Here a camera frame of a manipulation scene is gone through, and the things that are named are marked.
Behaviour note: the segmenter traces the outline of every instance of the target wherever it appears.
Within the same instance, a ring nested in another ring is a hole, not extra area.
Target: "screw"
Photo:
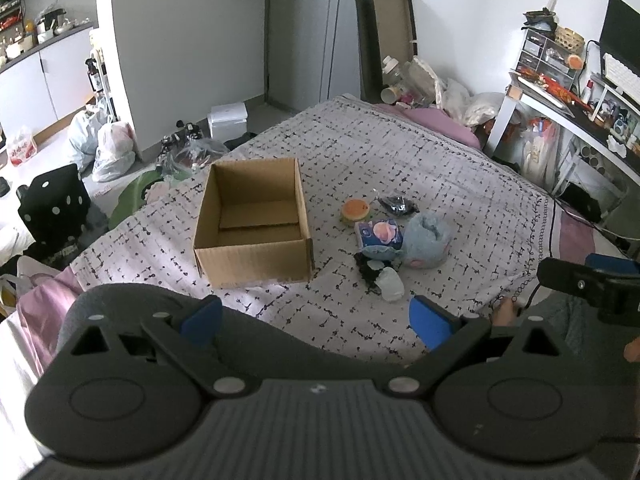
[[[245,388],[246,384],[238,377],[222,377],[213,383],[213,389],[223,395],[239,394]]]
[[[388,387],[395,394],[412,394],[420,388],[420,383],[412,377],[394,377]]]

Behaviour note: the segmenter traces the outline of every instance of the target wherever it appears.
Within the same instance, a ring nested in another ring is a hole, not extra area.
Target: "open cardboard box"
[[[313,245],[295,158],[214,163],[193,238],[213,287],[309,281]]]

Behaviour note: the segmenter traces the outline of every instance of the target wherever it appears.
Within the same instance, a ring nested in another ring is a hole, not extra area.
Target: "computer monitor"
[[[608,52],[640,76],[640,14],[622,0],[609,0],[600,51]]]

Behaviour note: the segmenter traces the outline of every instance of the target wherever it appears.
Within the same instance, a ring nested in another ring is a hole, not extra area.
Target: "white box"
[[[242,137],[246,133],[247,111],[244,103],[213,106],[207,115],[211,138],[220,142]]]

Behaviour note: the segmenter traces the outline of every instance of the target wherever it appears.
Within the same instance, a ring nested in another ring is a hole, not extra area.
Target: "kitchen cabinet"
[[[40,56],[29,56],[0,74],[0,124],[5,134],[22,126],[36,134],[57,120]]]
[[[89,30],[76,32],[40,51],[44,77],[59,119],[81,108],[94,94],[84,64],[91,51]]]

